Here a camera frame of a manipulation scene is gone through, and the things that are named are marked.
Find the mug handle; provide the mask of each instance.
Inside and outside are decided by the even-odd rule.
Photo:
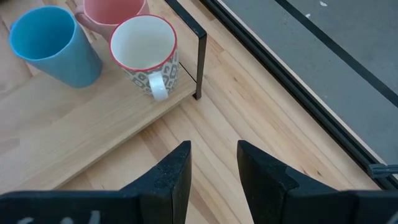
[[[97,25],[85,15],[85,7],[77,6],[75,9],[75,18],[83,26],[87,27],[89,30],[98,32]]]
[[[150,89],[156,101],[166,100],[169,97],[163,82],[162,72],[154,72],[148,75]]]

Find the white mug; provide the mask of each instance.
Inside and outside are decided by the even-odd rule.
[[[169,97],[177,84],[177,34],[165,19],[154,15],[134,16],[114,30],[111,54],[132,82],[155,100]]]

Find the mug rim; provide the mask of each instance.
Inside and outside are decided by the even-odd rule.
[[[21,55],[21,54],[15,49],[14,44],[12,43],[12,38],[13,38],[13,36],[14,36],[15,27],[16,27],[16,26],[18,25],[18,23],[20,23],[21,20],[22,20],[25,16],[27,16],[28,14],[33,13],[33,12],[35,12],[35,11],[39,11],[39,10],[41,10],[41,9],[45,9],[45,8],[60,9],[60,10],[62,10],[63,12],[66,12],[66,13],[70,16],[70,19],[73,21],[73,24],[75,25],[75,26],[73,27],[73,34],[72,34],[72,36],[70,37],[69,42],[68,42],[62,49],[60,49],[57,53],[55,53],[55,54],[53,54],[53,55],[50,55],[50,56],[44,57],[44,58],[28,58],[28,57],[25,57],[25,56]],[[31,9],[31,10],[25,12],[23,15],[21,15],[21,17],[19,17],[18,20],[15,21],[15,23],[13,23],[13,25],[11,26],[11,28],[10,28],[10,36],[9,36],[10,46],[11,46],[12,51],[13,51],[18,57],[20,57],[20,58],[22,58],[22,59],[24,59],[24,60],[31,61],[31,62],[38,62],[38,61],[40,61],[40,60],[45,60],[45,59],[49,59],[49,58],[54,58],[54,57],[56,57],[57,55],[61,54],[61,52],[63,52],[63,51],[70,45],[70,43],[72,42],[72,40],[73,40],[73,39],[75,38],[75,36],[76,36],[76,28],[77,28],[77,26],[78,26],[78,24],[77,24],[77,21],[75,20],[74,16],[73,16],[68,10],[66,10],[66,9],[64,9],[64,8],[62,8],[62,7],[59,7],[59,6],[42,6],[42,7],[38,7],[38,8],[35,8],[35,9]]]
[[[131,68],[131,67],[125,66],[125,65],[123,65],[122,63],[120,63],[120,62],[116,59],[116,57],[113,55],[111,43],[112,43],[113,34],[116,32],[116,30],[119,28],[120,25],[122,25],[123,23],[127,22],[127,21],[130,20],[130,19],[133,19],[133,18],[136,18],[136,17],[140,17],[140,16],[152,16],[152,17],[157,17],[157,18],[162,19],[163,21],[165,21],[165,22],[172,28],[172,30],[173,30],[173,33],[174,33],[174,46],[173,46],[172,51],[170,52],[170,55],[169,55],[163,62],[160,62],[159,64],[157,64],[157,65],[155,65],[155,66],[152,66],[152,67],[149,67],[149,68],[141,68],[141,69],[138,69],[138,68]],[[156,68],[159,68],[159,67],[163,66],[163,65],[164,65],[166,62],[168,62],[168,61],[170,60],[170,58],[174,55],[174,52],[176,51],[176,49],[177,49],[177,33],[176,33],[176,31],[175,31],[173,25],[172,25],[169,21],[165,20],[163,17],[157,16],[157,15],[153,15],[153,14],[140,14],[140,15],[135,15],[135,16],[132,16],[132,17],[126,19],[125,21],[123,21],[122,23],[120,23],[120,24],[115,28],[115,30],[112,31],[111,38],[109,39],[109,51],[111,52],[111,55],[112,55],[113,60],[114,60],[119,66],[121,66],[122,68],[125,68],[125,69],[127,69],[127,70],[129,70],[129,71],[133,71],[133,72],[148,72],[148,71],[151,71],[151,70],[153,70],[153,69],[156,69]]]
[[[83,0],[83,10],[84,10],[85,16],[87,16],[91,21],[93,21],[93,22],[94,22],[95,24],[97,24],[97,25],[101,25],[101,26],[110,26],[110,27],[116,26],[116,28],[117,28],[120,24],[122,24],[123,22],[126,22],[126,21],[128,20],[128,19],[126,19],[125,21],[122,21],[122,22],[119,23],[119,24],[117,24],[117,23],[115,23],[115,24],[105,24],[105,23],[102,23],[102,22],[98,22],[97,20],[93,19],[91,16],[89,16],[89,15],[87,14],[87,11],[86,11],[86,1],[87,1],[87,0]],[[142,9],[145,7],[146,3],[147,3],[147,0],[143,0],[143,4],[142,4],[141,8],[139,9],[138,13],[140,13],[140,12],[142,11]]]

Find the blue cup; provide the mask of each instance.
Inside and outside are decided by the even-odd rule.
[[[101,74],[101,59],[74,16],[61,7],[25,13],[11,27],[9,41],[17,56],[72,87],[86,87]]]

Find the gray floor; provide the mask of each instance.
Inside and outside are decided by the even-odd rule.
[[[274,0],[223,2],[373,151],[398,164],[398,108]],[[398,1],[289,2],[398,93]]]

